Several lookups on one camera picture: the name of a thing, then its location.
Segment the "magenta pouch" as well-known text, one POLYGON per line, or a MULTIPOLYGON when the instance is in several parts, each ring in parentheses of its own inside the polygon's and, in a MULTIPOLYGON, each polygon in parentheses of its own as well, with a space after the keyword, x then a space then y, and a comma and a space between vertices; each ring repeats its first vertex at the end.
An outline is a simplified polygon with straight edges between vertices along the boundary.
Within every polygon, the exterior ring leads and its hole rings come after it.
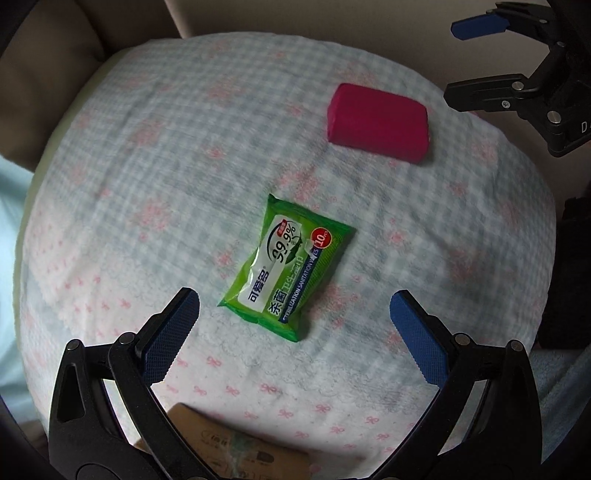
POLYGON ((342 83, 327 110, 332 144, 419 164, 430 147, 427 108, 411 98, 342 83))

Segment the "brown right curtain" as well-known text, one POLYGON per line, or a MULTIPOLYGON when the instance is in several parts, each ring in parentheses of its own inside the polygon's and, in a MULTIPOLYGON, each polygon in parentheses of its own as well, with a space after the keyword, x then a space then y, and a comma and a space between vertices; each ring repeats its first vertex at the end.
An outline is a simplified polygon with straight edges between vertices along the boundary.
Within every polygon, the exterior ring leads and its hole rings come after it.
POLYGON ((78 92, 111 56, 179 32, 164 1, 2 1, 1 154, 37 168, 78 92))

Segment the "cardboard box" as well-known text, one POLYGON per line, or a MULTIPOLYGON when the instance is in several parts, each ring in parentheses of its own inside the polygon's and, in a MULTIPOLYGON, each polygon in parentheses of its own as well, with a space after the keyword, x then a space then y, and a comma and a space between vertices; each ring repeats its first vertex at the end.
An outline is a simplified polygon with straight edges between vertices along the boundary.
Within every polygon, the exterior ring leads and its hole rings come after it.
POLYGON ((163 479, 311 477, 307 454, 225 427, 183 404, 165 412, 149 398, 131 404, 129 416, 163 479))

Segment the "green wet wipes pack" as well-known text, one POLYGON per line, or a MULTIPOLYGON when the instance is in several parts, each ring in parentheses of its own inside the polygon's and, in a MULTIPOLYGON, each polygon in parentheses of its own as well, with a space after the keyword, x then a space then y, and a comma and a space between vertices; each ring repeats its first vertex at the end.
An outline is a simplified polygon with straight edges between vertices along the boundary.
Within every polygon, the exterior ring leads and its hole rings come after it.
POLYGON ((301 340, 301 309, 356 229, 267 196, 259 243, 219 302, 246 322, 301 340))

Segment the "light blue hanging cloth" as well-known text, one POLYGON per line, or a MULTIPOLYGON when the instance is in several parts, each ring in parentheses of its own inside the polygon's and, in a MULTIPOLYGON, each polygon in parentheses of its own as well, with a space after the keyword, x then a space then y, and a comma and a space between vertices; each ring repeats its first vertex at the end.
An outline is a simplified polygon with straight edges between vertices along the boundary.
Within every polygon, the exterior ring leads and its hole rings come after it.
POLYGON ((32 173, 1 157, 1 397, 18 423, 36 417, 15 333, 13 307, 16 243, 32 173))

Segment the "checked floral bed sheet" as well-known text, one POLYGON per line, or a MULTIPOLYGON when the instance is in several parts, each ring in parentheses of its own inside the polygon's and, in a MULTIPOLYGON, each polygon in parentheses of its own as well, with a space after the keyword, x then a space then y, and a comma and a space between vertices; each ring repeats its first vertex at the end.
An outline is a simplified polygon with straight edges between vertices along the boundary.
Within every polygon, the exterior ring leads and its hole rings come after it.
POLYGON ((505 135, 418 73, 294 36, 235 33, 129 51, 64 135, 35 199, 18 343, 47 419, 66 343, 138 330, 176 291, 197 324, 155 393, 307 451, 317 479, 367 476, 435 390, 389 316, 410 291, 454 332, 531 347, 551 279, 553 196, 505 135), (419 164, 329 142, 342 83, 428 110, 419 164), (269 195, 356 229, 293 343, 219 305, 269 195))

